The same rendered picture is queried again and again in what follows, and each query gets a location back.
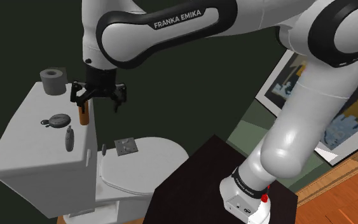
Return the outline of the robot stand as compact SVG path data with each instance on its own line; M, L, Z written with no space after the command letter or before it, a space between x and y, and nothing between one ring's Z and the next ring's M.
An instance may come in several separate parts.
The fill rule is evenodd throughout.
M155 189L142 224L245 224L224 208L219 191L244 160L213 135Z

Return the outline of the grey round pocket watch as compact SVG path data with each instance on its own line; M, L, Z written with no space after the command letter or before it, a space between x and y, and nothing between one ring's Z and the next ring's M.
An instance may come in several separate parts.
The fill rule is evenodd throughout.
M45 127L53 127L56 129L66 127L70 124L71 117L67 114L56 114L51 116L49 119L41 121L41 125Z

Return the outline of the framed wall picture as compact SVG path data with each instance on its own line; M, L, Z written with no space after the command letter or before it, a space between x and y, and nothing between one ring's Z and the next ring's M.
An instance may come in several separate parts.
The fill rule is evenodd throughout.
M286 50L256 99L277 116L306 66L306 57ZM315 148L325 162L334 167L358 151L358 87L322 133Z

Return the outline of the white toilet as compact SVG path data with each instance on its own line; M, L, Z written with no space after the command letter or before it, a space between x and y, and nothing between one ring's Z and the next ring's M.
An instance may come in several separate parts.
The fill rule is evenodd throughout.
M63 128L41 121L71 117L72 152ZM97 143L95 117L79 122L69 94L47 95L37 82L18 107L0 139L0 181L48 218L66 224L123 224L146 215L155 189L187 159L186 150L162 137L134 138L138 152L118 156L111 134L106 155Z

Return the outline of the grey toilet paper roll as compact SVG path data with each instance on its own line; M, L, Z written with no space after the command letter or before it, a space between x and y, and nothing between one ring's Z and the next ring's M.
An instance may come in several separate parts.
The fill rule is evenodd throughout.
M47 95L62 95L66 92L67 77L62 71L45 69L39 75Z

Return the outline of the orange cylinder bottle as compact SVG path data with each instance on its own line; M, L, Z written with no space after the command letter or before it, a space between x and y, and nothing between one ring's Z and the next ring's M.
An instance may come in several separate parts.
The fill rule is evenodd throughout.
M79 111L79 122L81 125L89 124L89 110L88 101L85 101L84 105L78 107Z

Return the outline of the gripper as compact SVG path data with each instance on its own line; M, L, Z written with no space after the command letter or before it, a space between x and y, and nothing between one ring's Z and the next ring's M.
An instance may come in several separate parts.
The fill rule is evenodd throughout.
M90 97L110 97L114 101L114 112L127 101L127 87L124 83L116 84L116 69L102 70L86 66L86 82L71 83L70 101L83 107L86 99L79 95L80 90Z

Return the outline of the grey square plate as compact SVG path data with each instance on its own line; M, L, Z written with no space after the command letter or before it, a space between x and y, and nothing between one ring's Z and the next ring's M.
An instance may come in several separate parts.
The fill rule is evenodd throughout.
M123 155L138 152L138 148L135 143L135 139L132 137L115 140L114 143L115 143L116 152L117 152L118 156L123 156Z

